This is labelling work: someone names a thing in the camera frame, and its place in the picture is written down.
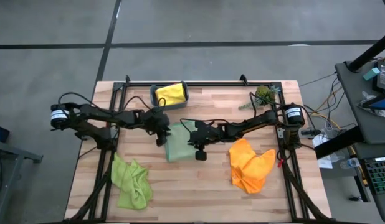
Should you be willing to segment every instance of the green plant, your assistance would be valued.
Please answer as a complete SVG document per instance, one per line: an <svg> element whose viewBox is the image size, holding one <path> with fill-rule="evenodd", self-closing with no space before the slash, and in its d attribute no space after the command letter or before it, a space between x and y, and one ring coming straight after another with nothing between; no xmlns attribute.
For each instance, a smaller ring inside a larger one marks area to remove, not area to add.
<svg viewBox="0 0 385 224"><path fill-rule="evenodd" d="M256 96L259 96L261 98L253 98L255 107L264 106L267 105L269 102L275 101L275 95L280 93L280 89L274 86L258 86L255 92ZM247 109L252 108L252 103L249 101L249 103L246 103L242 106L239 106L238 109Z"/></svg>

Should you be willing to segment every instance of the gray bowl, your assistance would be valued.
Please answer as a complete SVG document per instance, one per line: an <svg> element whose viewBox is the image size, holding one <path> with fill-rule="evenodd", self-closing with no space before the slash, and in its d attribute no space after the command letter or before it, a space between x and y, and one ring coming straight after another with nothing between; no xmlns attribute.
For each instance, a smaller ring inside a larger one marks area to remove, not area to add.
<svg viewBox="0 0 385 224"><path fill-rule="evenodd" d="M186 101L184 101L183 103L175 104L175 105L165 105L163 110L180 109L180 108L184 108L184 107L187 106L187 101L188 101L188 98L189 98L187 84L184 81L180 81L180 83L183 86L183 90L184 90L184 94L185 94L185 97L186 97ZM158 99L156 98L156 94L155 94L155 91L157 89L159 89L159 88L156 85L151 85L151 88L150 88L151 103L154 106L160 106L158 104Z"/></svg>

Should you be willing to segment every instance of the butcher block tabletop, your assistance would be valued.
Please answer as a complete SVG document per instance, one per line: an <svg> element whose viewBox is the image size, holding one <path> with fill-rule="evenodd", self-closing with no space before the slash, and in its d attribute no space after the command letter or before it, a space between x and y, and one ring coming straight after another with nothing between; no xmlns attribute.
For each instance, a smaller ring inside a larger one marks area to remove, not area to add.
<svg viewBox="0 0 385 224"><path fill-rule="evenodd" d="M282 80L286 103L303 105L298 82ZM93 102L99 107L108 108L113 82L98 82ZM253 117L252 109L239 110L240 105L249 102L249 92L254 86L190 86L189 101L185 108L168 110L171 124L180 118L226 119L241 122ZM132 96L140 96L149 105L149 87L128 87L126 101ZM139 100L132 100L127 110L146 109ZM270 106L258 109L258 114ZM104 122L92 121L96 126ZM266 177L263 189L257 194L247 194L231 183L229 153L233 143L218 143L205 147L207 161L179 161L168 163L164 146L156 146L156 135L149 136L142 129L121 129L119 133L118 154L127 162L133 159L148 169L148 182L153 198L144 210L118 208L116 202L120 189L112 185L107 212L107 222L288 222L290 212L285 191L282 169L277 167ZM274 126L267 126L244 136L257 155L269 149L278 150ZM302 139L311 145L311 141ZM80 153L96 146L93 140L84 141ZM316 154L312 149L297 149L298 163L303 188L317 207L331 217L327 197L321 179ZM72 189L65 213L70 218L83 205L93 190L97 172L99 150L84 155L78 162ZM97 214L102 207L103 192L100 193ZM302 217L298 195L293 190L298 217Z"/></svg>

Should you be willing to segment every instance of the keyboard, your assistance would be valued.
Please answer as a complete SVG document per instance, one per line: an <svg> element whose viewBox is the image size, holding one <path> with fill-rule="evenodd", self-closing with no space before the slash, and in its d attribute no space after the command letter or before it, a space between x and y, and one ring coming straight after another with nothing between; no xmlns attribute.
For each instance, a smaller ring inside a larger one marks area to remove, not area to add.
<svg viewBox="0 0 385 224"><path fill-rule="evenodd" d="M364 163L373 194L385 194L385 157L365 159Z"/></svg>

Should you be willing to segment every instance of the gray floor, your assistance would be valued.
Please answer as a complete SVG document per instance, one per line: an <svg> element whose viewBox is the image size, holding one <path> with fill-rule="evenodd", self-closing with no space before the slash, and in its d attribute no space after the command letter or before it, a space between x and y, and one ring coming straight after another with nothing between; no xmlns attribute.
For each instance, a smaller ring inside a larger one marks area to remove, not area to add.
<svg viewBox="0 0 385 224"><path fill-rule="evenodd" d="M104 43L114 5L115 0L0 0L0 44ZM123 0L113 42L374 40L384 34L381 0ZM335 63L368 47L111 49L103 79L129 74L132 80L235 80L245 74L305 83L333 73ZM42 164L24 163L6 223L63 218L80 141L70 130L49 131L49 106L66 91L91 97L102 52L0 50L0 125L12 131L11 145L44 155ZM317 107L333 79L302 87L305 104ZM340 125L354 122L346 99L332 118ZM323 125L317 118L315 123ZM324 184L334 218L383 223L373 203L346 199L358 194L352 177Z"/></svg>

